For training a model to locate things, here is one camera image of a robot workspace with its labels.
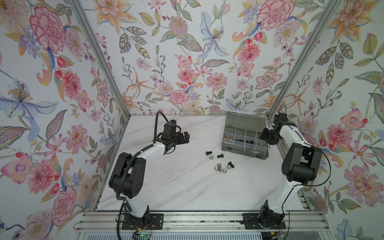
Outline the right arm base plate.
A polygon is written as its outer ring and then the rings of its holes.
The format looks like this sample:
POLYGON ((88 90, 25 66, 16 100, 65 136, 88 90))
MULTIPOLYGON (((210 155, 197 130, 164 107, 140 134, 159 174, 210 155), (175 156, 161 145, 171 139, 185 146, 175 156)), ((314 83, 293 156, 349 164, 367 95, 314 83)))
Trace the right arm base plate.
POLYGON ((281 214, 268 214, 260 217, 259 213, 242 214, 242 224, 245 225, 246 230, 285 230, 286 224, 284 222, 285 215, 281 214))

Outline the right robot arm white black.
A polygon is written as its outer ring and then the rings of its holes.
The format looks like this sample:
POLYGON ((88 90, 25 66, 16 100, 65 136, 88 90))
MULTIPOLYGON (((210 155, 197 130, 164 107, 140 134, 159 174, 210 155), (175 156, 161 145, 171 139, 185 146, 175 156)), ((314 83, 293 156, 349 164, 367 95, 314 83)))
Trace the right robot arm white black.
POLYGON ((265 201, 258 216, 259 223, 269 228, 281 224, 294 194, 315 180, 323 152, 311 145, 284 113, 274 116, 271 128, 263 130, 261 139, 269 145, 277 145, 283 140, 290 147, 282 163, 282 181, 265 201))

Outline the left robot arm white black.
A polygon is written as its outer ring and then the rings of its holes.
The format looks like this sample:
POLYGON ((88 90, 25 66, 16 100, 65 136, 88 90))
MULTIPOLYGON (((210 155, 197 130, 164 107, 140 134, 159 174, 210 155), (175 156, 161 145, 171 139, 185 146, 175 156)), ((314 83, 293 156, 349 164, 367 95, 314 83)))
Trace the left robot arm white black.
POLYGON ((143 218, 149 206, 140 199, 144 185, 146 164, 171 153, 177 145, 188 144, 190 135, 182 132, 176 120, 165 123, 164 130, 155 134, 155 142, 135 154, 121 153, 112 171, 109 187, 116 199, 123 202, 123 209, 135 218, 143 218))

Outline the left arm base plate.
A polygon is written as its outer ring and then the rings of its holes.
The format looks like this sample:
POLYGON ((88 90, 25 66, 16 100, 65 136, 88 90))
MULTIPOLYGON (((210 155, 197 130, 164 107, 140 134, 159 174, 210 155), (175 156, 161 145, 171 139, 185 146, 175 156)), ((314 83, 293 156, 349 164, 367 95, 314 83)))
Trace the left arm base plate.
POLYGON ((132 215, 124 216, 122 230, 162 230, 164 214, 145 214, 142 218, 132 215))

